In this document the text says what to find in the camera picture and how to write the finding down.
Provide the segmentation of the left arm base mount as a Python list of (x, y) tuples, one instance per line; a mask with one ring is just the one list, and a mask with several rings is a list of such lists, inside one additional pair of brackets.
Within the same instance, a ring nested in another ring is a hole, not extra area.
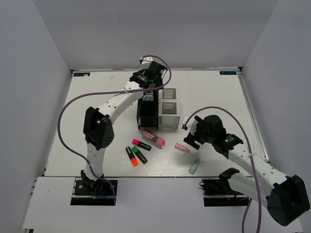
[(115, 206), (113, 191), (107, 182), (92, 190), (83, 180), (75, 180), (71, 206)]

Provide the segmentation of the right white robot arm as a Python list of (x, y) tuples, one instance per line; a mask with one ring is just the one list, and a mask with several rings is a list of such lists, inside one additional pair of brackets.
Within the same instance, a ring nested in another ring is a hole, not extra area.
[(220, 189), (227, 194), (237, 191), (257, 201), (281, 226), (288, 226), (310, 209), (303, 180), (297, 175), (288, 176), (252, 155), (240, 138), (226, 132), (217, 115), (204, 119), (195, 116), (184, 142), (197, 150), (209, 143), (248, 172), (250, 177), (235, 168), (227, 169), (219, 175)]

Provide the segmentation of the pink tube with pins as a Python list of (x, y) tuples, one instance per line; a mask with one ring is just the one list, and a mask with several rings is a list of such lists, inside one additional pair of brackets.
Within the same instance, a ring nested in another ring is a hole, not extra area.
[(157, 136), (153, 132), (144, 129), (141, 132), (141, 136), (151, 142), (153, 142), (158, 148), (162, 149), (165, 147), (165, 140), (162, 137)]

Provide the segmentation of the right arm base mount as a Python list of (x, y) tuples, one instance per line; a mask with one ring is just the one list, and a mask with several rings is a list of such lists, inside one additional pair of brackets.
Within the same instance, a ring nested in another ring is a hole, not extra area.
[(205, 207), (236, 207), (247, 206), (249, 197), (229, 187), (228, 180), (232, 175), (240, 173), (235, 168), (222, 172), (217, 179), (203, 179), (199, 182), (203, 191)]

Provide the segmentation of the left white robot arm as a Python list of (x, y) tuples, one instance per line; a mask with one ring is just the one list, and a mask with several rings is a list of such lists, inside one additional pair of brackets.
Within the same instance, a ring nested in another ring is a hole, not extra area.
[(104, 176), (104, 153), (114, 139), (113, 124), (116, 119), (132, 103), (141, 99), (148, 89), (163, 85), (163, 73), (167, 68), (155, 61), (143, 64), (145, 69), (134, 72), (120, 94), (98, 108), (89, 107), (86, 110), (83, 133), (89, 165), (81, 171), (81, 178), (93, 194), (99, 193), (103, 187), (99, 178)]

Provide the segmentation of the green transparent tube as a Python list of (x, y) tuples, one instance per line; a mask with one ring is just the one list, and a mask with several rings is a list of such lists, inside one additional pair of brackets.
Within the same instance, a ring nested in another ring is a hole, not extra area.
[(195, 172), (197, 171), (200, 163), (201, 163), (201, 159), (196, 159), (195, 162), (189, 168), (189, 173), (192, 174), (192, 175), (195, 174)]

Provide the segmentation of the pink transparent tube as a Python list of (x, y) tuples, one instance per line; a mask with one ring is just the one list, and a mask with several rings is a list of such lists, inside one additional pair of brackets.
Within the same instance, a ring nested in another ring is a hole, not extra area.
[(187, 147), (185, 147), (179, 143), (176, 143), (174, 145), (174, 148), (181, 151), (181, 152), (184, 152), (184, 153), (191, 153), (191, 150), (189, 148), (187, 148)]

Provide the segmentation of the blue glue jar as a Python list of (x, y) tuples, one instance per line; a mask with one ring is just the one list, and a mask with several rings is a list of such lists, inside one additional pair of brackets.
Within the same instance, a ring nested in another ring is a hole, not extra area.
[(142, 100), (143, 101), (154, 101), (154, 95), (153, 94), (145, 94), (143, 97), (142, 97)]

